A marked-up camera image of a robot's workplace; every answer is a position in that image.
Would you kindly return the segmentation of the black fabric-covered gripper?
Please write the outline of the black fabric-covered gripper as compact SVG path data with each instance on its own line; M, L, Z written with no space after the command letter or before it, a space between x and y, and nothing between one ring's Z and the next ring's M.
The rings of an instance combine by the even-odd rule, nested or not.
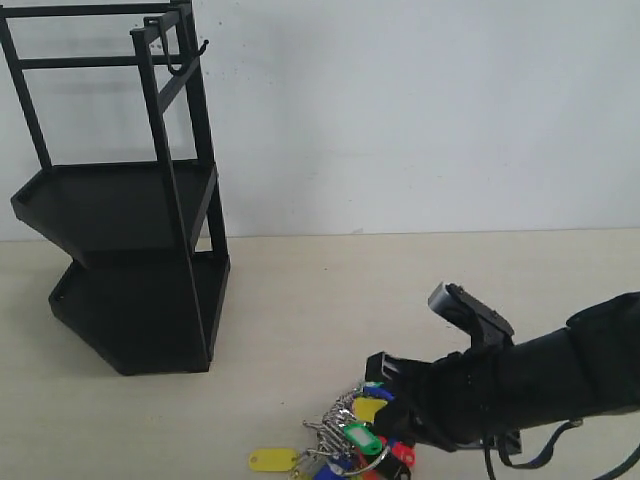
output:
M473 382L445 369L454 352L434 363L378 352L366 360L366 382L381 383L393 395L374 416L374 430L387 440L429 445L446 452L498 448L500 432L485 430L486 417Z

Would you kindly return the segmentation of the black fabric-covered robot arm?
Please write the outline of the black fabric-covered robot arm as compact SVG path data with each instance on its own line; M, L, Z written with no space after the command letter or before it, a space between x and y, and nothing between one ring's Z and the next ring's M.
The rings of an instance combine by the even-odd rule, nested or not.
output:
M496 310L461 286L441 284L429 308L470 337L432 362L379 352L365 378L392 401L375 416L387 438L454 452L524 429L639 408L639 295L624 293L517 344Z

